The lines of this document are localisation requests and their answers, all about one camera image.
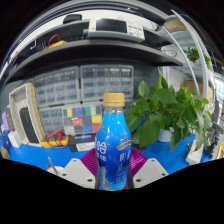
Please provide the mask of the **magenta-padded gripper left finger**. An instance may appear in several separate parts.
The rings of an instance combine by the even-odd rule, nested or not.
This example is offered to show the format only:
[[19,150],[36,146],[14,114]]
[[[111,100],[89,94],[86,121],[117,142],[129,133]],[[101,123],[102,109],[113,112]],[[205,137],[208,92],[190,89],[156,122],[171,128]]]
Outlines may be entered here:
[[98,189],[100,174],[96,150],[88,151],[80,159],[72,158],[60,177],[84,188]]

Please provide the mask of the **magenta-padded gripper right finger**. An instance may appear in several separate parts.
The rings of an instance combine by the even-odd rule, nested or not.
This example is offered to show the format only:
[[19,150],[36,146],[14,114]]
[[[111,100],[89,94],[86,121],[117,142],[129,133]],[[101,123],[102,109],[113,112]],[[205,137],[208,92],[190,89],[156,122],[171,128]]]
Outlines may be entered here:
[[133,148],[129,161],[126,181],[127,189],[136,189],[168,176],[168,172],[155,159],[147,159],[140,151]]

